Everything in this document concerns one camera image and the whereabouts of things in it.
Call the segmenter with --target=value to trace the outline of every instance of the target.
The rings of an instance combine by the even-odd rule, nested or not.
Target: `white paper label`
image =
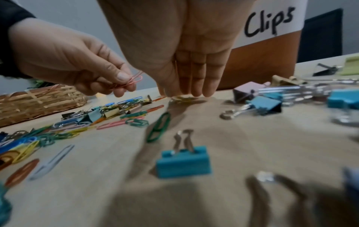
[[[303,29],[308,0],[257,0],[233,48]]]

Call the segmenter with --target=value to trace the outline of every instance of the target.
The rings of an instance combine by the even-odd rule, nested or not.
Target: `chair backrest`
[[[302,30],[297,62],[343,54],[343,9],[307,19]]]

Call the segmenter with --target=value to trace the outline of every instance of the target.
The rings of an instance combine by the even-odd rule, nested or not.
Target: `black sleeve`
[[[15,65],[9,43],[9,28],[15,23],[35,16],[11,0],[0,0],[0,75],[31,78],[22,74]]]

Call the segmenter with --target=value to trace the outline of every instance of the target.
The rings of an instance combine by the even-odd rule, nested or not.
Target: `wicker basket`
[[[54,85],[0,96],[0,127],[81,107],[86,97],[74,87]]]

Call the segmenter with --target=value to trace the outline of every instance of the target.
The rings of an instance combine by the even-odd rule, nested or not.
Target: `wall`
[[[37,18],[91,34],[113,49],[122,58],[123,54],[96,0],[18,0]],[[154,88],[156,83],[144,75],[137,89]],[[0,94],[23,91],[30,87],[26,80],[9,80],[0,76]]]
[[[306,19],[338,9],[344,9],[343,54],[359,52],[358,0],[309,0]]]

